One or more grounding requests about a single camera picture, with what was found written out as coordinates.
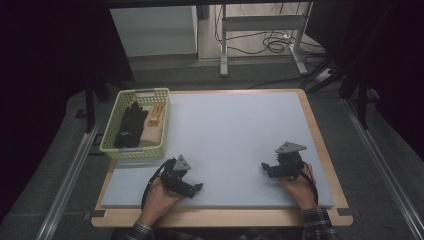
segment green basket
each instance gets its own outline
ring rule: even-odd
[[[165,103],[165,116],[161,136],[161,142],[157,146],[137,148],[116,148],[114,146],[116,135],[121,126],[125,109],[135,101],[140,107],[153,107],[158,103]],[[120,91],[113,106],[105,134],[100,144],[100,151],[109,155],[112,159],[144,159],[162,158],[165,156],[166,137],[169,119],[169,89],[153,88]]]

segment plaid sleeve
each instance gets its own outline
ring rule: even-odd
[[[305,222],[304,239],[341,239],[334,230],[325,208],[306,210],[301,213]]]
[[[144,240],[144,239],[153,239],[152,238],[152,229],[136,222],[131,229],[131,231],[125,236],[126,240]]]

